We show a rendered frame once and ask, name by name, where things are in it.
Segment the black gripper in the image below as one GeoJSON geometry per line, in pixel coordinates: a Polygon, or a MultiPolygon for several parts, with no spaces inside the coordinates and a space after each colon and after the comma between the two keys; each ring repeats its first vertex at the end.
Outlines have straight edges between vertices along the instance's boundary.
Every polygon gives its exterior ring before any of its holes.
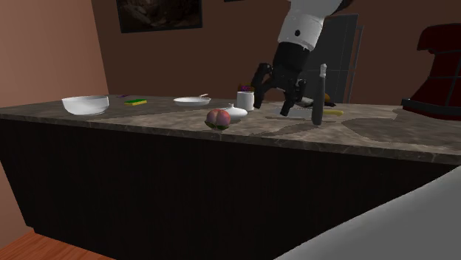
{"type": "MultiPolygon", "coordinates": [[[[254,88],[253,107],[259,109],[264,100],[265,93],[274,87],[273,68],[283,67],[298,76],[303,71],[309,55],[310,50],[299,44],[286,41],[280,42],[273,58],[273,67],[270,64],[261,63],[253,76],[251,81],[251,86],[254,88]]],[[[282,85],[281,89],[284,90],[285,98],[280,111],[282,116],[288,116],[290,109],[295,103],[301,102],[306,85],[307,82],[304,79],[297,81],[291,79],[282,85]]]]}

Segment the white mug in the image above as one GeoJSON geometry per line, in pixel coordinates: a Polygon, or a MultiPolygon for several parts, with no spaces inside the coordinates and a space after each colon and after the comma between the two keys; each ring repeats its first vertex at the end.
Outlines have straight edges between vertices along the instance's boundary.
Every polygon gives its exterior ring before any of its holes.
{"type": "Polygon", "coordinates": [[[244,109],[247,112],[254,110],[254,92],[237,92],[236,107],[244,109]]]}

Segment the dark bottle with white top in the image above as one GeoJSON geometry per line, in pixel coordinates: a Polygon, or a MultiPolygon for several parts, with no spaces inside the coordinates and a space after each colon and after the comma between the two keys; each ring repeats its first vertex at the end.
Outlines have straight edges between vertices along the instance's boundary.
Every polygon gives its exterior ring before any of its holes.
{"type": "Polygon", "coordinates": [[[316,126],[321,125],[322,118],[323,118],[326,73],[327,73],[327,65],[326,64],[320,65],[318,87],[315,91],[315,95],[313,96],[313,109],[312,109],[312,115],[311,115],[311,120],[313,124],[316,126]]]}

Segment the flat white vase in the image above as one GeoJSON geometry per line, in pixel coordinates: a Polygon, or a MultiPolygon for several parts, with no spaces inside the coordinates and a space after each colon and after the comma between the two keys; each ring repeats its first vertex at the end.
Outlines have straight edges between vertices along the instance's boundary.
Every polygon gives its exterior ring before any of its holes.
{"type": "Polygon", "coordinates": [[[222,108],[224,115],[226,115],[230,121],[241,120],[243,117],[247,116],[247,111],[245,109],[240,109],[235,107],[232,103],[229,103],[227,107],[222,108]]]}

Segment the black and orange object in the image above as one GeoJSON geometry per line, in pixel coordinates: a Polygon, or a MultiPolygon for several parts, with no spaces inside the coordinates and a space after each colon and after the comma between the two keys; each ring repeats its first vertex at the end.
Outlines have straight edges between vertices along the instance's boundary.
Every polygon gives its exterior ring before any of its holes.
{"type": "MultiPolygon", "coordinates": [[[[301,106],[301,107],[311,107],[311,106],[313,106],[313,99],[309,98],[309,97],[303,97],[301,99],[301,102],[300,102],[299,106],[301,106]]],[[[335,107],[336,106],[336,104],[331,101],[330,96],[328,94],[324,95],[324,106],[328,106],[328,107],[335,107]]]]}

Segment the pink peach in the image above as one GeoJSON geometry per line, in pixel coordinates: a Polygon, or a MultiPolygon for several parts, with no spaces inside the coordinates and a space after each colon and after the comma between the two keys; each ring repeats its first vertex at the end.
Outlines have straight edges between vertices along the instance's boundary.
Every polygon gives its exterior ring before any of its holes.
{"type": "Polygon", "coordinates": [[[231,116],[223,109],[213,109],[207,113],[205,124],[211,129],[226,130],[231,122],[231,116]]]}

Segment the dark grey refrigerator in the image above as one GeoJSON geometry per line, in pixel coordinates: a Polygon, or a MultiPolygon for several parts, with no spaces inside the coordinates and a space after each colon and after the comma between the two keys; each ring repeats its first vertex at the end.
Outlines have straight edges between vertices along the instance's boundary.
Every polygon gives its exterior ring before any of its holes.
{"type": "Polygon", "coordinates": [[[327,65],[325,92],[333,103],[349,103],[355,77],[363,27],[359,15],[343,14],[324,20],[315,49],[310,53],[301,78],[307,81],[305,95],[313,96],[320,65],[327,65]]]}

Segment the white plate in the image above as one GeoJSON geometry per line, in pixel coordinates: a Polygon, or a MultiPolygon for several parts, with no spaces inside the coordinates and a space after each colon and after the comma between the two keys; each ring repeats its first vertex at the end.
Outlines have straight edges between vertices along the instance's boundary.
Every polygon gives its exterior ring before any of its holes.
{"type": "Polygon", "coordinates": [[[210,103],[209,97],[177,97],[174,103],[178,106],[205,106],[210,103]]]}

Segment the dark kitchen counter cabinet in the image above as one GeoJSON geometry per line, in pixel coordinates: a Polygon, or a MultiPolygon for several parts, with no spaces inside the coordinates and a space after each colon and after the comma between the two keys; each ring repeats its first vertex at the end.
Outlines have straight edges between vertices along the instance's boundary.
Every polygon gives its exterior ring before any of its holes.
{"type": "Polygon", "coordinates": [[[36,233],[116,260],[274,260],[450,165],[0,120],[36,233]]]}

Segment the dark red appliance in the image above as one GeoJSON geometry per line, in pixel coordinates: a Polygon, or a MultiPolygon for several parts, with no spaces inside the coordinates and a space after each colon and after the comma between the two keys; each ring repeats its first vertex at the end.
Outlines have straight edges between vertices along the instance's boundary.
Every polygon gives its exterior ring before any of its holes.
{"type": "Polygon", "coordinates": [[[461,23],[425,28],[417,50],[434,56],[421,87],[401,100],[403,109],[441,120],[461,121],[461,23]]]}

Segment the grey block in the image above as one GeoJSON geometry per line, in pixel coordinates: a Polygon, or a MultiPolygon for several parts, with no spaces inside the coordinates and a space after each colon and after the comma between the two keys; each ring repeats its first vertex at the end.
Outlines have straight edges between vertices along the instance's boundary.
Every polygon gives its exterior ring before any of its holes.
{"type": "Polygon", "coordinates": [[[461,260],[461,166],[275,260],[461,260]]]}

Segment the white bowl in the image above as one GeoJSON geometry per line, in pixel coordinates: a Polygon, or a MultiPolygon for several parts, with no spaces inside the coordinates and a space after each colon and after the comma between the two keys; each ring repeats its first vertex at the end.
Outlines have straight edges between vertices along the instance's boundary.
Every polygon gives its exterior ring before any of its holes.
{"type": "Polygon", "coordinates": [[[61,101],[64,108],[74,115],[101,114],[109,108],[109,98],[105,95],[66,97],[61,101]]]}

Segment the dark framed wall picture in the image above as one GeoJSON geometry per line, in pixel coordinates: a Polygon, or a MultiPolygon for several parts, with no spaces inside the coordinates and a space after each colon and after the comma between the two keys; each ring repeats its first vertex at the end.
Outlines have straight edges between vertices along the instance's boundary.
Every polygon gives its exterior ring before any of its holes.
{"type": "Polygon", "coordinates": [[[116,0],[122,33],[202,28],[202,0],[116,0]]]}

